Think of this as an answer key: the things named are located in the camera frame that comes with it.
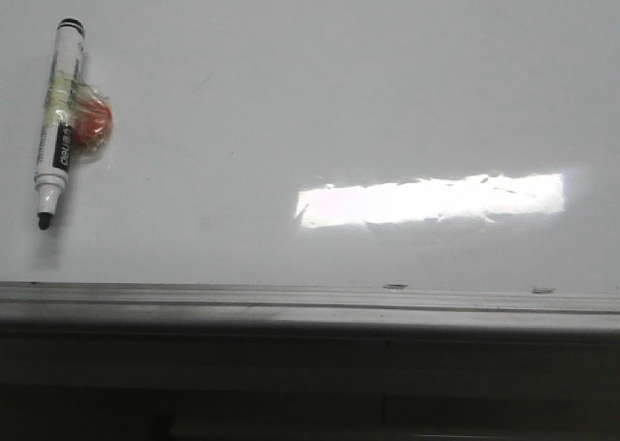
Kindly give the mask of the aluminium whiteboard tray rail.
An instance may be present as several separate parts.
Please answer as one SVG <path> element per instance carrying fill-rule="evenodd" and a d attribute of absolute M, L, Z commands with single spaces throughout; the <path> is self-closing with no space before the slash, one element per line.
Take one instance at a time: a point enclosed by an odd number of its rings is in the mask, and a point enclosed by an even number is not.
<path fill-rule="evenodd" d="M 1 326 L 18 333 L 514 338 L 615 341 L 614 294 L 5 281 Z"/>

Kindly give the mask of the red round magnet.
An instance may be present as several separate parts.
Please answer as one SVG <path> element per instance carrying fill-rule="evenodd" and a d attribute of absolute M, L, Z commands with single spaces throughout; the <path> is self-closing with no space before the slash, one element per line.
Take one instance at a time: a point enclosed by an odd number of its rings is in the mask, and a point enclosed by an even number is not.
<path fill-rule="evenodd" d="M 104 144 L 112 128 L 112 111 L 107 102 L 99 99 L 80 100 L 76 105 L 73 142 L 86 148 Z"/>

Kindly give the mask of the white whiteboard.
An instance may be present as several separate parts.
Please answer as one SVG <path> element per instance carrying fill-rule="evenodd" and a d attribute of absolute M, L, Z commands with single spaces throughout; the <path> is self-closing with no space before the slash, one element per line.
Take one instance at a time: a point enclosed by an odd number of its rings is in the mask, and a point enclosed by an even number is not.
<path fill-rule="evenodd" d="M 106 146 L 39 230 L 55 28 Z M 1 0 L 1 277 L 619 291 L 619 0 Z"/>

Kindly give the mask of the white black whiteboard marker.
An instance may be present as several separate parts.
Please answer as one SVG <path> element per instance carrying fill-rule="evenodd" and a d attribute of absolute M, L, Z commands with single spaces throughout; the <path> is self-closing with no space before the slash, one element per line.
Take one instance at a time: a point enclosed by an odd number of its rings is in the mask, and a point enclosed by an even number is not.
<path fill-rule="evenodd" d="M 69 180 L 84 43 L 82 23 L 74 18 L 61 19 L 56 29 L 34 173 L 38 227 L 42 231 L 50 227 Z"/>

